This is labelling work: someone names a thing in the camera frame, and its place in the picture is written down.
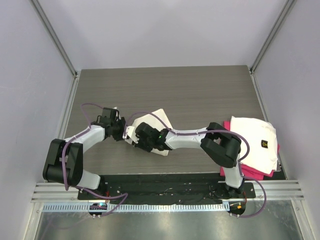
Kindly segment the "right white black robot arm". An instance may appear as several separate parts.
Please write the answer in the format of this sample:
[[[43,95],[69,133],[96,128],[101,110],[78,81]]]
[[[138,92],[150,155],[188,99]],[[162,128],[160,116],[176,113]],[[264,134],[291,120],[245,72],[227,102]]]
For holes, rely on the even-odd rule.
[[[132,145],[146,152],[152,150],[201,149],[222,167],[227,198],[236,198],[244,192],[245,179],[240,161],[250,151],[248,141],[238,133],[226,130],[216,122],[196,130],[163,128],[157,130],[142,122],[133,131]]]

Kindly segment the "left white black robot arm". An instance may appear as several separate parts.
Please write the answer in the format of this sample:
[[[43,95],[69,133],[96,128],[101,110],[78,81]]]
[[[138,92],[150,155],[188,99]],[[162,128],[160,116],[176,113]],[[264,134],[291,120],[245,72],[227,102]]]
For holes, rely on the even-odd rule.
[[[102,199],[107,188],[100,175],[84,170],[84,153],[109,137],[121,141],[125,123],[117,108],[104,107],[102,114],[85,130],[66,139],[52,140],[42,172],[44,180],[86,188],[93,198]]]

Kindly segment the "white cloth napkin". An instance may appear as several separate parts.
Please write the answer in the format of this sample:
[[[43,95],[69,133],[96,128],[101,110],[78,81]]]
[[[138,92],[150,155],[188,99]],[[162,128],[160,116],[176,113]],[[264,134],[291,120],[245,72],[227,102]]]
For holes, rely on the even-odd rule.
[[[172,125],[168,119],[168,116],[166,115],[164,109],[160,108],[158,110],[155,110],[153,112],[137,112],[134,113],[129,120],[124,125],[124,130],[127,126],[134,126],[138,127],[141,123],[147,123],[151,127],[156,128],[158,131],[166,131],[165,135],[169,132],[169,129],[172,128]],[[169,154],[170,148],[166,146],[166,150],[159,151],[157,149],[153,149],[151,152],[148,153],[154,153],[161,156],[167,156]]]

